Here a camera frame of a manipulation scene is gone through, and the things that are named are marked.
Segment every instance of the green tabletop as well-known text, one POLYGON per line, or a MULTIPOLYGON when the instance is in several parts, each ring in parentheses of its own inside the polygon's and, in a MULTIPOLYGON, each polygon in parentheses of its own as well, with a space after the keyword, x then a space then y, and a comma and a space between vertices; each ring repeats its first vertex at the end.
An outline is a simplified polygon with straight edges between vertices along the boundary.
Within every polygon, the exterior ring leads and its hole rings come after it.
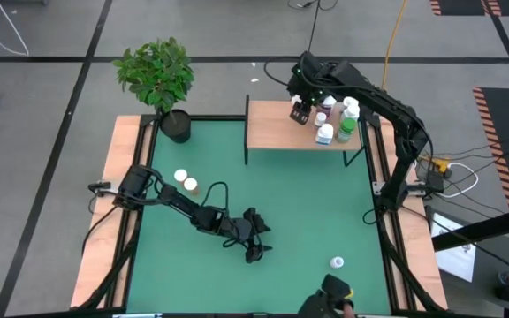
MULTIPOLYGON (((175 144, 158 134, 152 168, 176 185, 186 169, 199 183, 230 187, 231 217, 256 208, 272 229, 261 235, 274 249, 245 262, 245 249, 222 248, 225 238, 198 232, 164 206, 144 210, 133 268, 129 313, 297 313, 331 273, 354 289, 357 313, 390 312, 375 226, 362 222, 372 208, 365 155, 348 167, 330 151, 250 150, 243 161, 244 122, 194 121, 192 138, 175 144), (341 256, 345 266, 330 267, 341 256)), ((223 187, 208 204, 224 205, 223 187)))

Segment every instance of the green leaves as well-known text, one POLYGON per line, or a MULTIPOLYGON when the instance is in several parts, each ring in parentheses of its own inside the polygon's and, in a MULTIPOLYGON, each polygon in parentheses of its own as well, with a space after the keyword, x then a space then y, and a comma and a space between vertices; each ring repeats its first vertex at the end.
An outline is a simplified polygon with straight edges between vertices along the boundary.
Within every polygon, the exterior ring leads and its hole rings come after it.
POLYGON ((158 93, 157 91, 153 91, 152 93, 150 93, 148 95, 148 104, 149 105, 154 105, 154 104, 160 102, 160 100, 162 100, 162 97, 160 96, 160 93, 158 93))
POLYGON ((133 53, 126 49, 121 60, 112 62, 121 89, 140 102, 162 111, 170 111, 177 101, 185 101, 194 81, 186 48, 171 37, 168 41, 145 43, 133 53))

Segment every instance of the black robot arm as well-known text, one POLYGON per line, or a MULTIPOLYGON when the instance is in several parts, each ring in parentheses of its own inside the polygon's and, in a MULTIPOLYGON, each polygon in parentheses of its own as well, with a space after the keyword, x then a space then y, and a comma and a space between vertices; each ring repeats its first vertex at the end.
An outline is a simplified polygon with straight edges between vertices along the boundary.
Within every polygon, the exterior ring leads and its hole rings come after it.
POLYGON ((398 161, 378 196, 378 205, 383 210, 398 210, 407 197, 407 173, 430 141, 414 109, 374 87, 347 61, 322 64, 309 52, 305 52, 292 72, 288 91, 291 95, 299 95, 301 102, 294 104, 291 117, 301 124, 308 120, 311 106, 327 95, 338 100, 352 96, 361 105, 392 123, 398 161))
MULTIPOLYGON (((224 185, 225 195, 228 196, 227 184, 218 182, 214 185, 216 184, 224 185)), ((270 228, 254 208, 249 208, 243 213, 243 217, 229 217, 227 207, 217 208, 197 204, 180 193, 175 186, 165 183, 157 170, 142 165, 133 165, 129 168, 113 204, 125 209, 159 204, 173 208, 189 218, 190 224, 196 230, 228 238, 223 247, 231 247, 235 244, 245 247, 247 250, 245 259, 248 263, 259 261, 264 251, 272 249, 270 246, 264 246, 260 240, 260 234, 270 231, 270 228), (144 193, 151 186, 155 189, 156 198, 143 199, 144 193)))

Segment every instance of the orange striped tape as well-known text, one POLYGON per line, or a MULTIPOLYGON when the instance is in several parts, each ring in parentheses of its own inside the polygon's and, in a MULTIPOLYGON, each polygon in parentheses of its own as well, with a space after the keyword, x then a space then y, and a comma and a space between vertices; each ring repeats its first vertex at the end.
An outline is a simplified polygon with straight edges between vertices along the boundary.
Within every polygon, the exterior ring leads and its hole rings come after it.
POLYGON ((433 11, 433 14, 441 15, 441 7, 439 6, 439 1, 429 0, 429 3, 431 4, 431 10, 433 11))
POLYGON ((488 0, 488 4, 493 15, 502 16, 502 9, 500 9, 500 4, 498 4, 497 0, 488 0))
POLYGON ((478 108, 478 113, 482 120, 482 127, 484 128, 486 139, 490 144, 490 152, 494 157, 494 165, 498 171, 502 190, 504 191, 504 196, 509 208, 509 170, 507 161, 503 157, 504 153, 502 152, 502 147, 499 144, 496 128, 494 127, 494 122, 492 121, 492 115, 490 114, 490 110, 486 103, 484 92, 480 87, 475 87, 473 88, 473 95, 475 96, 476 107, 478 108))

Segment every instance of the black cable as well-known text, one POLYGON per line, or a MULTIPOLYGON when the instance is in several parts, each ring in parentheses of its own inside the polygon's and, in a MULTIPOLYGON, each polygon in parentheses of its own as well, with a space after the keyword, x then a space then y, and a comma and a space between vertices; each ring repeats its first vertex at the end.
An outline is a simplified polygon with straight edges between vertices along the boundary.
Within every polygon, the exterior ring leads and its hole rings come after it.
MULTIPOLYGON (((287 4, 290 8, 294 9, 294 10, 298 10, 298 11, 305 11, 306 9, 309 9, 309 7, 310 7, 312 4, 314 4, 314 3, 316 3, 316 2, 317 2, 317 0, 313 0, 313 1, 306 2, 305 4, 296 4, 296 5, 292 5, 292 0, 288 0, 288 1, 286 2, 286 4, 287 4)), ((337 3, 338 3, 338 2, 339 2, 339 0, 335 0, 335 2, 333 3, 333 5, 332 5, 331 7, 329 7, 329 8, 323 8, 323 7, 321 6, 321 4, 319 4, 319 3, 317 4, 317 7, 318 7, 320 10, 322 10, 322 11, 329 11, 329 10, 331 10, 331 9, 335 8, 335 7, 337 6, 337 3)))
POLYGON ((269 63, 272 63, 272 62, 275 62, 275 61, 278 61, 278 60, 286 60, 286 59, 291 59, 290 57, 273 57, 271 58, 270 60, 264 62, 264 67, 262 68, 264 70, 264 73, 266 74, 266 76, 268 76, 271 80, 274 80, 275 82, 277 82, 278 84, 280 85, 284 85, 284 86, 288 86, 288 84, 286 84, 285 82, 283 82, 282 80, 280 79, 277 79, 275 78, 274 76, 270 75, 267 67, 268 67, 268 64, 269 63))
POLYGON ((333 5, 329 8, 323 8, 322 7, 322 4, 321 3, 318 3, 317 6, 319 7, 319 9, 321 9, 322 11, 329 11, 333 8, 335 8, 335 6, 337 5, 337 3, 339 2, 339 0, 335 0, 335 2, 333 3, 333 5))
POLYGON ((473 209, 473 208, 465 207, 465 206, 463 206, 463 205, 460 205, 459 203, 453 202, 453 201, 451 201, 451 200, 447 200, 447 199, 446 199, 446 198, 444 198, 444 197, 441 197, 441 196, 440 196, 440 197, 439 197, 439 199, 441 199, 441 200, 443 200, 443 201, 445 201, 445 202, 447 202, 447 203, 449 203, 449 204, 452 204, 452 205, 454 205, 454 206, 457 206, 457 207, 459 207, 459 208, 463 208, 463 209, 467 209, 467 210, 469 210, 469 211, 471 211, 471 212, 475 212, 477 215, 482 216, 482 217, 485 217, 486 219, 491 219, 491 218, 492 218, 492 216, 487 216, 487 215, 485 215, 483 212, 477 211, 477 210, 475 210, 475 209, 473 209))
POLYGON ((314 25, 311 27, 311 36, 309 36, 308 52, 311 51, 311 43, 314 41, 315 25, 317 24, 317 14, 319 13, 319 7, 322 0, 317 0, 317 6, 315 8, 314 25))
POLYGON ((97 227, 97 225, 99 225, 101 222, 103 222, 103 220, 105 220, 107 218, 107 216, 109 216, 111 213, 113 213, 113 211, 115 211, 116 208, 117 207, 111 208, 111 210, 109 212, 107 212, 104 216, 102 216, 101 219, 99 219, 99 221, 97 221, 94 225, 92 225, 91 228, 89 228, 89 231, 87 232, 86 237, 84 238, 84 242, 81 245, 81 255, 82 256, 84 255, 84 250, 86 249, 86 243, 87 243, 87 239, 89 239, 89 236, 92 234, 92 232, 97 227))
MULTIPOLYGON (((239 229, 237 228, 237 225, 235 225, 235 223, 231 223, 231 224, 233 225, 233 228, 235 229, 235 231, 239 231, 239 229)), ((245 244, 244 242, 241 242, 239 240, 239 237, 228 238, 225 242, 223 242, 222 246, 223 246, 223 248, 229 248, 231 246, 234 246, 235 244, 241 244, 243 247, 245 247, 245 249, 248 249, 247 244, 245 244)))
POLYGON ((310 2, 307 2, 306 4, 296 4, 292 5, 292 0, 286 1, 286 5, 288 5, 290 8, 298 11, 305 11, 307 8, 309 8, 312 4, 314 4, 317 0, 313 0, 310 2))
POLYGON ((205 193, 205 198, 203 199, 203 202, 200 204, 201 206, 203 206, 205 204, 205 202, 208 201, 208 198, 209 198, 209 194, 211 193, 211 189, 214 187, 214 186, 217 186, 217 185, 222 185, 225 187, 225 211, 227 213, 229 213, 229 186, 223 182, 223 181, 217 181, 217 182, 214 182, 212 183, 209 188, 208 188, 208 192, 205 193))
POLYGON ((413 210, 413 209, 411 209, 411 208, 408 208, 408 207, 406 207, 406 206, 404 206, 404 205, 402 206, 402 208, 405 208, 406 210, 408 210, 408 211, 410 211, 410 212, 412 212, 412 213, 414 213, 414 214, 416 214, 416 215, 418 215, 418 216, 420 216, 420 217, 424 218, 427 222, 431 221, 431 222, 433 222, 433 223, 435 223, 435 224, 437 224, 437 225, 441 226, 442 228, 444 228, 445 230, 447 230, 449 233, 451 233, 451 235, 454 235, 454 236, 456 236, 457 238, 462 239, 462 240, 463 240, 463 241, 465 241, 465 243, 467 243, 467 244, 472 244, 472 245, 476 246, 476 247, 477 247, 477 248, 479 248, 481 251, 485 252, 486 254, 488 254, 488 255, 490 255, 490 256, 492 256, 492 257, 494 257, 495 259, 497 259, 497 260, 499 260, 499 261, 503 262, 505 265, 509 266, 509 261, 507 261, 507 260, 503 259, 502 257, 500 257, 500 256, 498 256, 498 255, 496 255, 496 254, 492 253, 491 251, 487 250, 486 248, 479 246, 478 244, 476 244, 476 243, 475 243, 475 242, 473 242, 472 240, 470 240, 470 239, 468 239, 468 238, 465 238, 463 235, 461 235, 461 234, 457 233, 457 232, 456 232, 456 231, 454 231, 454 230, 449 229, 448 227, 446 227, 446 226, 442 225, 442 224, 441 224, 441 223, 439 223, 438 221, 433 220, 433 219, 432 219, 432 220, 429 220, 429 219, 428 219, 425 215, 423 215, 423 214, 421 214, 421 213, 419 213, 419 212, 417 212, 417 211, 415 211, 415 210, 413 210))
POLYGON ((467 198, 467 199, 471 200, 472 202, 474 202, 474 203, 476 203, 476 204, 480 205, 481 207, 485 207, 485 208, 489 208, 489 209, 495 210, 495 211, 497 211, 498 213, 503 214, 503 215, 505 214, 505 212, 504 212, 504 211, 502 211, 501 209, 499 209, 499 208, 494 208, 494 207, 492 207, 492 206, 489 206, 489 205, 483 204, 483 203, 481 203, 481 202, 479 202, 479 201, 477 201, 477 200, 475 200, 475 199, 471 198, 471 197, 470 197, 470 196, 468 196, 466 193, 463 193, 463 192, 462 192, 462 190, 460 190, 460 188, 457 186, 457 184, 456 184, 456 183, 454 183, 454 182, 452 182, 451 180, 445 180, 445 181, 449 182, 452 186, 455 186, 455 187, 457 188, 457 190, 459 190, 459 192, 461 193, 460 195, 462 195, 462 196, 464 196, 465 198, 467 198))
POLYGON ((473 170, 473 172, 469 173, 466 177, 462 178, 461 180, 459 180, 459 181, 455 181, 455 183, 459 183, 459 182, 462 182, 462 181, 464 181, 464 180, 468 179, 470 176, 473 176, 476 172, 478 172, 478 171, 480 171, 480 170, 485 169, 486 167, 488 167, 488 166, 492 165, 493 163, 497 163, 497 162, 498 162, 498 160, 502 159, 503 157, 505 157, 505 156, 507 156, 507 155, 509 155, 509 152, 507 152, 507 153, 503 153, 502 155, 499 155, 499 156, 498 156, 495 160, 493 160, 493 161, 491 161, 491 162, 489 162, 489 163, 487 163, 487 164, 483 165, 482 167, 480 167, 480 168, 479 168, 479 169, 477 169, 477 170, 473 170))
POLYGON ((89 203, 87 204, 87 211, 89 211, 89 214, 91 214, 91 215, 94 214, 94 210, 92 209, 92 205, 94 204, 95 200, 97 200, 97 198, 103 197, 105 194, 117 195, 116 193, 111 192, 111 191, 107 191, 107 190, 97 190, 97 191, 95 191, 94 196, 91 199, 89 199, 89 203))
POLYGON ((458 152, 458 153, 439 153, 439 154, 435 154, 435 155, 463 155, 463 154, 469 153, 469 152, 471 152, 473 150, 480 150, 480 149, 484 149, 486 147, 491 147, 491 146, 494 146, 494 145, 504 144, 506 142, 509 142, 509 138, 501 140, 501 141, 496 141, 496 142, 493 142, 493 143, 485 145, 485 146, 470 148, 469 150, 461 151, 461 152, 458 152))
POLYGON ((367 215, 368 213, 370 212, 373 212, 374 211, 374 208, 368 210, 367 212, 365 212, 363 215, 362 215, 362 222, 365 223, 366 225, 372 225, 372 224, 376 224, 378 223, 378 219, 376 218, 373 222, 368 222, 367 221, 367 215))
POLYGON ((89 199, 89 203, 87 204, 87 211, 89 211, 89 214, 93 215, 94 210, 92 209, 92 204, 94 204, 95 200, 97 199, 97 193, 94 194, 94 196, 89 199))
POLYGON ((467 159, 469 157, 476 157, 476 158, 482 158, 482 159, 491 159, 491 158, 494 158, 494 155, 477 155, 477 154, 471 154, 471 155, 464 155, 462 157, 458 157, 458 158, 451 158, 453 160, 461 160, 461 159, 467 159))
MULTIPOLYGON (((427 171, 427 169, 426 169, 426 168, 422 165, 422 162, 418 162, 418 165, 419 165, 421 168, 423 168, 424 170, 426 170, 426 171, 427 171)), ((477 200, 473 199, 472 197, 468 196, 466 193, 463 193, 463 192, 462 192, 463 190, 461 190, 461 189, 459 188, 459 186, 457 185, 457 183, 458 183, 458 182, 452 182, 452 181, 451 181, 451 180, 449 180, 449 179, 446 179, 445 181, 449 182, 450 186, 454 186, 454 187, 456 187, 456 188, 457 188, 457 190, 461 193, 460 195, 462 195, 462 196, 464 196, 465 198, 467 198, 467 199, 471 200, 472 202, 474 202, 474 203, 476 203, 476 204, 478 204, 478 205, 480 205, 480 206, 482 206, 482 207, 485 207, 485 208, 489 208, 489 209, 495 210, 495 211, 497 211, 497 212, 499 212, 499 213, 501 213, 501 214, 505 214, 505 212, 504 212, 504 211, 502 211, 501 209, 499 209, 499 208, 494 208, 494 207, 492 207, 492 206, 489 206, 489 205, 483 204, 483 203, 481 203, 481 202, 479 202, 479 201, 477 201, 477 200)), ((482 212, 479 212, 479 211, 473 210, 473 209, 471 209, 471 208, 464 207, 464 206, 460 205, 459 203, 455 203, 455 202, 452 202, 452 201, 448 201, 448 200, 446 200, 447 198, 442 197, 442 196, 440 196, 440 195, 438 195, 437 197, 439 197, 440 199, 442 199, 442 200, 443 200, 443 201, 445 201, 445 202, 448 202, 448 203, 451 203, 451 204, 453 204, 453 205, 459 206, 460 208, 464 208, 464 209, 467 209, 467 210, 473 211, 473 212, 475 212, 475 213, 477 213, 477 214, 479 214, 479 215, 481 215, 481 216, 486 216, 486 217, 490 218, 490 216, 487 216, 487 215, 485 215, 485 214, 484 214, 484 213, 482 213, 482 212)))

